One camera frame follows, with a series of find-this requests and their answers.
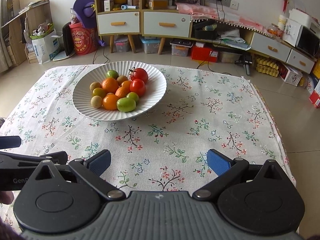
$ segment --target red box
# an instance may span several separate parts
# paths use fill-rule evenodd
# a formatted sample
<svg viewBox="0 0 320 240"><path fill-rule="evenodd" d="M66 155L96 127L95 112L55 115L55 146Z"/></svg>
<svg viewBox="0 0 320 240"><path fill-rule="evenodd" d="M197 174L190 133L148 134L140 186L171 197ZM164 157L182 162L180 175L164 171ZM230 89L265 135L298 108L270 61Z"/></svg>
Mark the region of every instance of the red box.
<svg viewBox="0 0 320 240"><path fill-rule="evenodd" d="M191 59L215 63L218 59L218 52L208 47L200 48L197 46L192 46Z"/></svg>
<svg viewBox="0 0 320 240"><path fill-rule="evenodd" d="M315 90L313 90L309 99L310 99L311 103L313 103L313 105L316 108L320 108L320 96L318 95L318 93Z"/></svg>

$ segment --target purple hat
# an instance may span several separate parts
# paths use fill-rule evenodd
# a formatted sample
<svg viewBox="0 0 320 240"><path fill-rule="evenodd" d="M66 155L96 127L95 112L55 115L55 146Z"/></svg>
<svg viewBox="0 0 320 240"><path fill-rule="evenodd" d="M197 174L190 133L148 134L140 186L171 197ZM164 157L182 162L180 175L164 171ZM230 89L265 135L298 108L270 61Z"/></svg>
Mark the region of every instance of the purple hat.
<svg viewBox="0 0 320 240"><path fill-rule="evenodd" d="M78 19L82 22L85 28L96 28L97 18L96 13L91 5L94 0L76 0L73 9L76 12Z"/></svg>

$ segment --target metal screw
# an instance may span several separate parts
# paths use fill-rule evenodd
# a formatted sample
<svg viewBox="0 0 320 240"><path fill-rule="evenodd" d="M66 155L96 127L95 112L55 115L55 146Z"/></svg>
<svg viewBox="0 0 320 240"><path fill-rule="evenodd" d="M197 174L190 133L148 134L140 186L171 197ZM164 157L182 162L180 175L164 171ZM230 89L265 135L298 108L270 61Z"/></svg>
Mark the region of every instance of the metal screw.
<svg viewBox="0 0 320 240"><path fill-rule="evenodd" d="M207 198L211 196L211 192L206 189L200 189L195 192L197 198Z"/></svg>
<svg viewBox="0 0 320 240"><path fill-rule="evenodd" d="M123 192L121 190L110 190L107 196L112 199L117 199L123 196Z"/></svg>

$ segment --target curtain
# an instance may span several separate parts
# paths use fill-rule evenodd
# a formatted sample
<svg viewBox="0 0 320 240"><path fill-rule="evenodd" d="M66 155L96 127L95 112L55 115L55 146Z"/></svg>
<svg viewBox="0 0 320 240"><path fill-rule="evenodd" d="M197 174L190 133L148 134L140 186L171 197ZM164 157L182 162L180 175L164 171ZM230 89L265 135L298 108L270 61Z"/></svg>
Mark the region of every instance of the curtain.
<svg viewBox="0 0 320 240"><path fill-rule="evenodd" d="M6 0L0 0L0 21L1 26L3 25L3 12L7 12ZM2 29L0 28L0 73L7 70L12 66L11 59L7 52L7 49L4 44L4 39L2 37Z"/></svg>

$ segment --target white plate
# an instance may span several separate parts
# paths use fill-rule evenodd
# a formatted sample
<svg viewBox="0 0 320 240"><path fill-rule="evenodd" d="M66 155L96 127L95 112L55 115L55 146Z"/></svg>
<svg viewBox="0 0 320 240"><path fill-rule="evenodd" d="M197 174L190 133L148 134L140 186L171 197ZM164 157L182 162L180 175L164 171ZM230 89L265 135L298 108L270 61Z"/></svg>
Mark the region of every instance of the white plate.
<svg viewBox="0 0 320 240"><path fill-rule="evenodd" d="M135 110L123 113L118 110L109 111L101 108L93 108L91 106L91 91L89 89L92 82L100 82L106 79L108 70L115 70L119 75L125 75L129 78L129 69L143 68L149 75L146 84L147 91L140 98ZM164 96L167 88L167 81L164 75L155 67L137 61L118 61L99 66L86 75L84 75L72 92L72 103L75 109L83 116L97 121L119 121L140 115L153 106L155 106Z"/></svg>

